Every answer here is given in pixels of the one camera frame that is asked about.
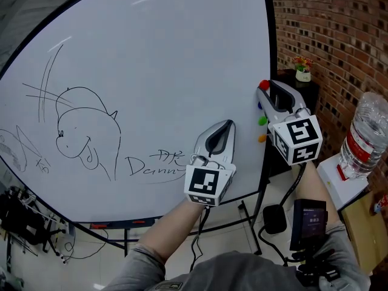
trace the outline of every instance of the flower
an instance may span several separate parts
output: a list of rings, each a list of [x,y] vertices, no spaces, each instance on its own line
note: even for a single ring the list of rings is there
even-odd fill
[[[301,72],[310,72],[310,68],[313,65],[313,61],[309,58],[302,56],[296,56],[293,58],[295,68]]]

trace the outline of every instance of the plastic bottle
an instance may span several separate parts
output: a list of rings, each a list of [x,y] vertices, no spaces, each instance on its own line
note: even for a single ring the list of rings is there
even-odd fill
[[[346,178],[371,173],[388,146],[388,102],[364,93],[341,147],[339,166]]]

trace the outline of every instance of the red bottle label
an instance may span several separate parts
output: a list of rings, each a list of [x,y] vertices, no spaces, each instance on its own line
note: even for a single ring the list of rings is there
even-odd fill
[[[355,130],[353,123],[346,136],[347,144],[352,153],[362,162],[367,162],[370,154],[373,152],[373,147],[363,140]]]

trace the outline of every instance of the whiteboard frame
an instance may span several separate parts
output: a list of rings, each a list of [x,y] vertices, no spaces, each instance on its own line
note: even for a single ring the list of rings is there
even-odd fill
[[[19,46],[16,48],[16,50],[11,54],[7,62],[4,64],[3,68],[0,71],[0,80],[8,70],[8,68],[12,65],[13,61],[16,59],[16,57],[24,50],[24,48],[35,38],[35,36],[40,33],[46,26],[48,26],[54,19],[56,19],[59,15],[64,13],[66,10],[77,4],[81,0],[67,0],[65,3],[60,5],[58,8],[56,8],[54,11],[52,11],[46,18],[44,18],[26,37],[25,39],[19,44]],[[269,50],[270,50],[270,77],[271,79],[276,78],[277,76],[277,63],[278,63],[278,56],[277,56],[277,42],[276,42],[276,24],[275,24],[275,9],[273,8],[273,0],[265,0],[266,3],[266,12],[267,12],[267,23],[268,23],[268,31],[269,31]],[[261,171],[261,177],[258,184],[258,189],[255,192],[249,193],[247,195],[243,195],[237,198],[230,199],[228,201],[222,202],[221,205],[227,204],[228,202],[237,201],[239,199],[254,195],[259,193],[260,191],[265,191],[266,185],[269,181],[269,172],[270,172],[270,164],[272,162],[272,159],[267,159],[266,156],[269,155],[270,146],[272,146],[272,143],[269,139],[266,141],[266,147],[264,151],[264,159],[263,159],[263,168]],[[64,219],[67,222],[72,223],[77,228],[81,229],[82,231],[88,233],[91,236],[97,237],[100,240],[103,240],[106,243],[113,244],[116,247],[124,248],[124,246],[119,245],[115,242],[111,242],[108,239],[97,235],[95,232],[90,231],[89,229],[85,228],[84,226],[80,225],[79,223],[90,223],[90,221],[78,221],[77,223],[73,223],[73,221],[67,219],[64,215],[60,214],[57,210],[55,210],[53,207],[51,207],[49,204],[47,204],[45,201],[43,201],[29,186],[24,184],[24,182],[19,178],[19,176],[8,166],[8,164],[3,160],[3,158],[0,156],[0,159],[4,162],[4,164],[10,169],[10,171],[19,179],[20,182],[23,183],[23,185],[29,189],[34,195],[36,195],[36,199],[44,205],[46,208],[51,210],[53,213],[55,213],[60,218]],[[147,218],[147,219],[158,219],[161,216],[156,216],[153,218]],[[122,220],[122,221],[102,221],[104,223],[110,223],[110,222],[125,222],[125,221],[135,221],[135,220]]]

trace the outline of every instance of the white vase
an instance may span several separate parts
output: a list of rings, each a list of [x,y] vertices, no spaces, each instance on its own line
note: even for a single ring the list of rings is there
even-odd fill
[[[301,81],[301,82],[310,82],[311,81],[311,73],[310,72],[302,72],[302,71],[297,70],[295,77],[298,81]]]

